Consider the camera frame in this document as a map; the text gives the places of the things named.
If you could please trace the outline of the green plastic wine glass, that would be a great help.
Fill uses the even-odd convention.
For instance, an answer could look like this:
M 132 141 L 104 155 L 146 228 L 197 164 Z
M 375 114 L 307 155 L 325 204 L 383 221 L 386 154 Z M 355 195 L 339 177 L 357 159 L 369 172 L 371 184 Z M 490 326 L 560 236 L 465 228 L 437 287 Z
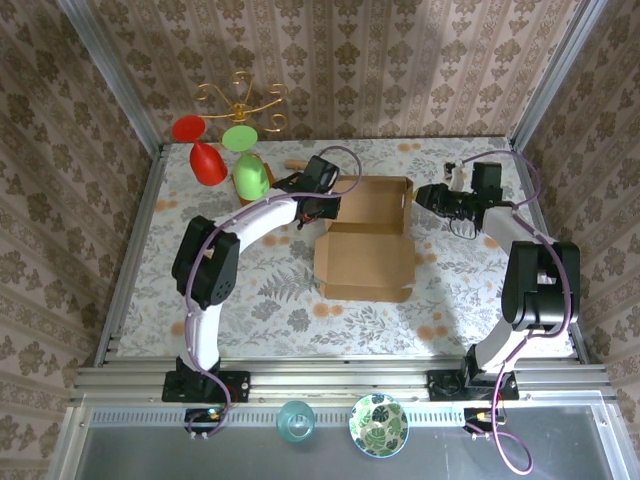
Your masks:
M 239 155 L 232 180 L 239 198 L 245 203 L 260 199 L 270 188 L 263 160 L 251 151 L 257 141 L 257 131 L 247 125 L 233 126 L 222 137 L 222 145 Z

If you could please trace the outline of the aluminium corner post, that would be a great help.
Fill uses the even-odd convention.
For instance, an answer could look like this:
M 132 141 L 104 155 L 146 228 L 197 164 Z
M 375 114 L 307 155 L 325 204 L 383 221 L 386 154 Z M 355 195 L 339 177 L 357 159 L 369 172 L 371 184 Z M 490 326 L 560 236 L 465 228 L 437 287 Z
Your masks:
M 128 78 L 126 64 L 116 52 L 99 18 L 88 0 L 56 0 L 83 42 L 91 59 L 122 108 L 138 139 L 148 154 L 156 158 L 164 141 L 145 110 L 142 96 Z
M 510 138 L 511 147 L 523 151 L 576 61 L 608 0 L 580 0 L 540 81 Z

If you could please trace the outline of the red plastic wine glass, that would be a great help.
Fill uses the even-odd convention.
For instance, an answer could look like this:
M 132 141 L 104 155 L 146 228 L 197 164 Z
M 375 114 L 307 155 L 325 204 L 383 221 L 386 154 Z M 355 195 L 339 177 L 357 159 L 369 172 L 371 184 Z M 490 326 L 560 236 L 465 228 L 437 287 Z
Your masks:
M 176 121 L 172 134 L 176 141 L 192 144 L 189 162 L 198 182 L 216 186 L 226 179 L 228 170 L 218 150 L 201 141 L 205 130 L 205 121 L 200 116 L 187 115 Z

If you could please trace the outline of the leaf pattern bowl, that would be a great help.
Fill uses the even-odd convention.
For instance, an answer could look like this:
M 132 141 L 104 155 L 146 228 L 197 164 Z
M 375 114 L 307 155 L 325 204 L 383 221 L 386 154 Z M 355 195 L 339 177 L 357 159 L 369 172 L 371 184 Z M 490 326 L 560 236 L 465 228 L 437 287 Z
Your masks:
M 400 452 L 409 437 L 405 410 L 395 398 L 384 393 L 360 398 L 349 414 L 348 429 L 356 447 L 377 459 Z

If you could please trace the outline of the aluminium frame rail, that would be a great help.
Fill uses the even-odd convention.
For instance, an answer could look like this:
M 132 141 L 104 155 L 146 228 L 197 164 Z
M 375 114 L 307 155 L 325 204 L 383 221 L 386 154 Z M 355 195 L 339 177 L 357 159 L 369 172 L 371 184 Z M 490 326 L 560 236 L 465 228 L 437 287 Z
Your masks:
M 428 400 L 427 372 L 456 369 L 455 358 L 229 360 L 222 370 L 250 373 L 249 404 L 274 406 L 302 399 L 313 406 L 348 406 L 369 392 L 389 393 L 417 405 Z M 113 361 L 99 368 L 83 368 L 71 393 L 72 405 L 146 406 L 161 401 L 165 374 L 174 362 L 165 359 Z M 575 359 L 521 360 L 515 375 L 520 398 L 533 402 L 545 396 L 584 398 L 591 391 L 605 400 L 616 398 L 605 368 Z

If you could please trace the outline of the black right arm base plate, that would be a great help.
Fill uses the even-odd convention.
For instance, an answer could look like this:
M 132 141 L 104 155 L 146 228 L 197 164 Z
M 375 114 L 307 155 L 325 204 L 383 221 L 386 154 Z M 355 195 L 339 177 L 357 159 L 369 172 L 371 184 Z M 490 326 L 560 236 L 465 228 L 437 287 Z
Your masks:
M 497 377 L 490 375 L 469 379 L 461 370 L 429 370 L 426 387 L 433 402 L 491 400 Z M 514 372 L 503 375 L 498 397 L 502 400 L 518 400 L 519 390 Z

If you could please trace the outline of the brown cardboard box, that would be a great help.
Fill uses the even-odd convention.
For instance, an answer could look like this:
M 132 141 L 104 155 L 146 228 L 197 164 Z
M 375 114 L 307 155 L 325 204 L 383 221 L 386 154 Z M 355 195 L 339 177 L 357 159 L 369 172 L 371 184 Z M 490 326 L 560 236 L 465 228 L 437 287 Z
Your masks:
M 337 218 L 314 246 L 314 276 L 330 300 L 403 303 L 415 281 L 413 183 L 403 176 L 342 176 Z

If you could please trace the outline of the small black connector board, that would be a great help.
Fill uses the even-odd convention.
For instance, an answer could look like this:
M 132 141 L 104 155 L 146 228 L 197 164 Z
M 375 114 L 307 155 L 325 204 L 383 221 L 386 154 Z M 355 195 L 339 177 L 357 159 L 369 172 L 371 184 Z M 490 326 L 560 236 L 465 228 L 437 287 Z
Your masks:
M 497 426 L 505 425 L 507 422 L 506 412 L 503 409 L 491 411 L 490 409 L 465 408 L 463 413 L 463 428 L 471 434 L 490 434 L 492 420 L 495 420 Z
M 187 409 L 184 427 L 191 439 L 208 439 L 216 433 L 225 416 L 226 410 L 219 406 Z

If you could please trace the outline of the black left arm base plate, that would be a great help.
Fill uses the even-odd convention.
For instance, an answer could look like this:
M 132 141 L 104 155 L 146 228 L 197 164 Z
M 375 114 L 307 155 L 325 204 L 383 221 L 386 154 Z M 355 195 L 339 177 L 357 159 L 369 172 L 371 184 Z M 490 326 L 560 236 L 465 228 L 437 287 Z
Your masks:
M 232 403 L 247 403 L 250 373 L 221 371 L 219 380 L 226 386 Z M 222 388 L 211 378 L 189 369 L 171 371 L 165 375 L 161 399 L 167 403 L 224 403 Z

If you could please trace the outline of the teal glass cup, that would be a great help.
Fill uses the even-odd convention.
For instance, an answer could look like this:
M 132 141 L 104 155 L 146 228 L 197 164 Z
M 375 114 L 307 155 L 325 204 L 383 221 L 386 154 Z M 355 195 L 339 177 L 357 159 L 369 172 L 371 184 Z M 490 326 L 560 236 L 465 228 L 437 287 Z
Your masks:
M 276 428 L 282 438 L 288 442 L 304 441 L 311 435 L 314 427 L 314 411 L 303 401 L 289 401 L 277 413 Z

